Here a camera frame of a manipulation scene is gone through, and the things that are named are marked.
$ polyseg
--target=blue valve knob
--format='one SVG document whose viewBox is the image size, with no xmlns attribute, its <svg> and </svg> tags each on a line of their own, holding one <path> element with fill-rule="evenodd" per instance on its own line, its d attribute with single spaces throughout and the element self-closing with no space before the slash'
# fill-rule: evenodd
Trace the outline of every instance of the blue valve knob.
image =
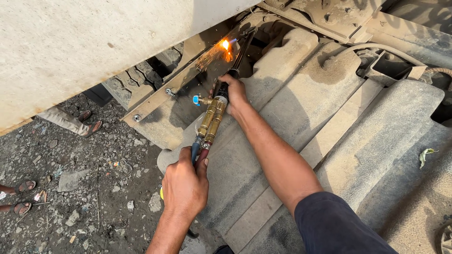
<svg viewBox="0 0 452 254">
<path fill-rule="evenodd" d="M 200 94 L 197 94 L 197 95 L 193 96 L 193 103 L 194 103 L 196 106 L 201 106 L 201 105 L 199 104 L 199 95 L 200 95 Z"/>
</svg>

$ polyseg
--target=oxy-acetylene torch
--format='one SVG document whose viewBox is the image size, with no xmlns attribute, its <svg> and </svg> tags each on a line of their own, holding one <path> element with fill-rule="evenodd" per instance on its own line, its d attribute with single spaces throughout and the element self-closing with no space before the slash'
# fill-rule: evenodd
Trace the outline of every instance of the oxy-acetylene torch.
<svg viewBox="0 0 452 254">
<path fill-rule="evenodd" d="M 244 38 L 245 41 L 237 54 L 237 58 L 235 59 L 232 67 L 226 72 L 226 74 L 231 75 L 232 77 L 238 79 L 239 78 L 239 67 L 245 57 L 245 52 L 251 44 L 251 40 L 256 34 L 257 28 L 251 27 L 244 31 L 239 38 Z M 210 147 L 213 145 L 213 140 L 215 139 L 215 135 L 217 134 L 218 127 L 220 126 L 220 122 L 223 119 L 223 113 L 226 109 L 227 104 L 229 103 L 229 93 L 228 93 L 228 84 L 226 82 L 221 82 L 220 88 L 217 93 L 211 98 L 201 98 L 198 94 L 193 96 L 193 103 L 197 106 L 202 104 L 207 104 L 207 112 L 204 116 L 204 119 L 201 122 L 201 126 L 198 128 L 198 134 L 196 135 L 195 141 L 192 144 L 192 163 L 196 168 L 199 163 L 209 154 Z M 196 160 L 196 156 L 198 154 L 198 150 L 201 149 L 201 154 Z"/>
</svg>

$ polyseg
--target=gravel ground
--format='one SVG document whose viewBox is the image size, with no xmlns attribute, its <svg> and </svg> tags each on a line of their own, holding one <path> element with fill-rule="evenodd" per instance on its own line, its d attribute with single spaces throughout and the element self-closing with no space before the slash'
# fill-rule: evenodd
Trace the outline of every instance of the gravel ground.
<svg viewBox="0 0 452 254">
<path fill-rule="evenodd" d="M 0 253 L 144 253 L 163 211 L 161 149 L 121 122 L 126 112 L 113 102 L 100 108 L 79 94 L 62 105 L 75 116 L 92 110 L 85 124 L 100 119 L 103 129 L 83 139 L 36 117 L 0 137 L 0 184 L 37 182 L 0 200 L 35 204 L 24 218 L 0 214 Z M 33 199 L 42 190 L 49 203 L 36 205 L 44 202 Z M 224 244 L 197 221 L 192 228 L 200 237 L 186 238 L 181 253 L 212 253 Z"/>
</svg>

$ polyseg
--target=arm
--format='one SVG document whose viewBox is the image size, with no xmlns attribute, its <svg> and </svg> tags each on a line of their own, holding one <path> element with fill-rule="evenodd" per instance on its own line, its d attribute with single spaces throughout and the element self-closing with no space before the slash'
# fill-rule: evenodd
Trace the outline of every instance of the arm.
<svg viewBox="0 0 452 254">
<path fill-rule="evenodd" d="M 190 147 L 180 151 L 179 161 L 166 168 L 162 181 L 165 208 L 146 254 L 175 254 L 195 216 L 206 206 L 208 159 L 195 170 Z"/>
<path fill-rule="evenodd" d="M 246 98 L 243 82 L 224 75 L 229 84 L 228 112 L 250 142 L 268 183 L 292 216 L 300 200 L 323 191 L 312 168 L 289 144 L 280 138 Z"/>
</svg>

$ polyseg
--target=blue hose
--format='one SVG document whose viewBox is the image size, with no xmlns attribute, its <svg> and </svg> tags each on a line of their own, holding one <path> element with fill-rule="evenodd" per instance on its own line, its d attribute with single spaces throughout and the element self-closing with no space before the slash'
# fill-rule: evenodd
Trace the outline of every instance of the blue hose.
<svg viewBox="0 0 452 254">
<path fill-rule="evenodd" d="M 198 150 L 201 147 L 200 144 L 194 142 L 192 144 L 192 164 L 195 165 L 196 162 L 196 156 L 198 155 Z"/>
</svg>

